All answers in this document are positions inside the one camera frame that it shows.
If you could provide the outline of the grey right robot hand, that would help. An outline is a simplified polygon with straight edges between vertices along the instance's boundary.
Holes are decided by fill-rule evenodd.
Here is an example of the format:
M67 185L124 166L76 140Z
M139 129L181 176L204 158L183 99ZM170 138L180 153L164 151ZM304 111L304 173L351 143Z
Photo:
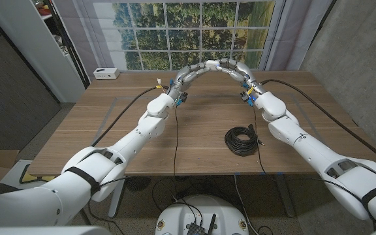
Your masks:
M246 92L242 95L243 99L247 95L251 100L255 101L266 92L262 84L256 81L251 69L245 63L228 58L221 58L217 61L219 65L216 66L216 69L218 71L228 74L246 89Z

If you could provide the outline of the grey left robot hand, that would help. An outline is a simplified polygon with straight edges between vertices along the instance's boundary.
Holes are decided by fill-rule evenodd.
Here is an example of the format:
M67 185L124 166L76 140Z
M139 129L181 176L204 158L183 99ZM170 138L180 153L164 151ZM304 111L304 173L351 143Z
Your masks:
M207 67L205 63L198 63L196 65L188 65L182 68L176 75L174 82L166 91L166 94L174 100L186 97L186 91L191 86L191 83L198 77L210 71L211 68Z

